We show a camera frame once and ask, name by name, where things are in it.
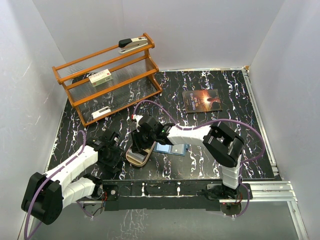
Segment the blue leather card holder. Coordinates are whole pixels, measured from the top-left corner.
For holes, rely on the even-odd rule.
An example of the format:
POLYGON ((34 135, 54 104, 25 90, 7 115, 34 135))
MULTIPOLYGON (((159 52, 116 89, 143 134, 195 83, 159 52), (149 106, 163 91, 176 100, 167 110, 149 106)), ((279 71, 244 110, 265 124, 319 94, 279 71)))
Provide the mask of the blue leather card holder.
POLYGON ((177 144, 177 145, 162 145, 160 143, 156 143, 153 149, 156 153, 161 154, 169 154, 169 155, 176 155, 176 156, 185 156, 187 150, 189 149, 188 144, 177 144))

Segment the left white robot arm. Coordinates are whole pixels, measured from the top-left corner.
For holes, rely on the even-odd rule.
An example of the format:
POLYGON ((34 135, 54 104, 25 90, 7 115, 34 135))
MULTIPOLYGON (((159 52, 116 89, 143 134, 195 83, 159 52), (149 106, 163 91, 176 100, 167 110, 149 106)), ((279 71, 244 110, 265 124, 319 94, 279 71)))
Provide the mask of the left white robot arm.
POLYGON ((102 180, 83 172, 94 164, 101 164, 117 173, 123 162, 124 150, 118 145, 120 135, 106 130, 100 137, 90 137, 80 148, 55 168, 34 173, 28 181, 21 209, 46 225, 52 224, 62 210, 82 199, 100 199, 102 180))

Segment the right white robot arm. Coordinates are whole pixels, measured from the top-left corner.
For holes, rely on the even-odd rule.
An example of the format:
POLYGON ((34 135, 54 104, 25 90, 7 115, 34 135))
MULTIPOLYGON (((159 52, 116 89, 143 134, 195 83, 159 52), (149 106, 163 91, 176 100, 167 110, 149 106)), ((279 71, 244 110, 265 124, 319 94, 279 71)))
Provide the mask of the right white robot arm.
POLYGON ((170 146, 200 146, 221 165, 222 184, 213 189, 213 196, 236 199, 240 194, 240 160, 244 140, 229 126, 219 121, 204 126, 181 127, 174 123, 161 124, 150 115, 136 114, 132 121, 136 123, 136 129, 130 133, 132 152, 141 153, 155 142, 170 146))

